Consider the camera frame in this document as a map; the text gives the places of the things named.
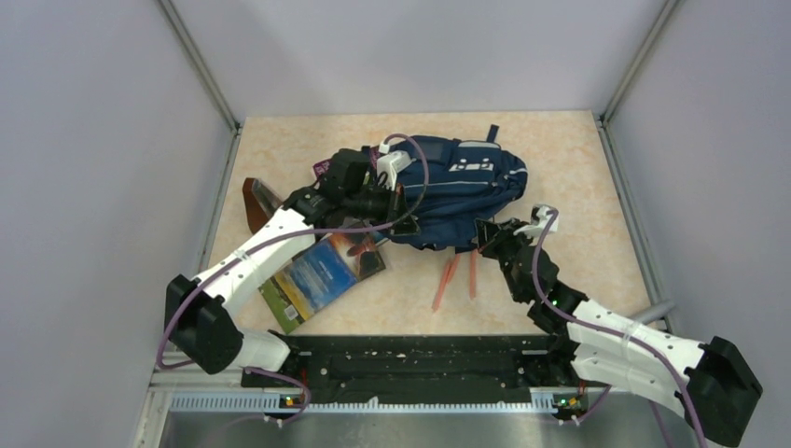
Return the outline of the navy blue backpack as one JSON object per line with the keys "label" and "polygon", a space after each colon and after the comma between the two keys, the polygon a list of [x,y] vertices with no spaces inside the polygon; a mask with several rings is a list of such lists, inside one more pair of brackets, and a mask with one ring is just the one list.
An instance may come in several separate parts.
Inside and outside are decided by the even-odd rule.
{"label": "navy blue backpack", "polygon": [[415,135],[427,158],[429,184],[414,212],[420,231],[389,240],[416,249],[468,252],[477,247],[476,221],[490,220],[521,198],[528,185],[526,163],[496,142],[499,126],[484,140]]}

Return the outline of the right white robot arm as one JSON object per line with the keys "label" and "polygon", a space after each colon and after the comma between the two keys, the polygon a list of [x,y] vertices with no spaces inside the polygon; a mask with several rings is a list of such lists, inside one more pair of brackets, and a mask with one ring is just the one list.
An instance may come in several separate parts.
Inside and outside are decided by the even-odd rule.
{"label": "right white robot arm", "polygon": [[626,390],[684,418],[701,441],[740,445],[763,387],[733,342],[653,329],[567,286],[543,248],[548,230],[536,224],[479,219],[476,231],[478,252],[498,262],[512,300],[557,337],[558,352],[547,359],[554,382]]}

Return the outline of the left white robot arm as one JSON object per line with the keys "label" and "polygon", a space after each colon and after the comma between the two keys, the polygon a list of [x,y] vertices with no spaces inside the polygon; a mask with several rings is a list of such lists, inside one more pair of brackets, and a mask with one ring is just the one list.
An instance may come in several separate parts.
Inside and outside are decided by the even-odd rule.
{"label": "left white robot arm", "polygon": [[193,278],[177,275],[166,287],[163,341],[208,374],[250,364],[276,385],[293,383],[299,362],[287,343],[268,332],[244,333],[234,318],[259,286],[319,236],[342,233],[347,217],[368,220],[371,231],[417,231],[414,209],[397,181],[411,156],[387,145],[374,152],[376,161],[361,151],[339,150],[323,175],[293,191],[238,249]]}

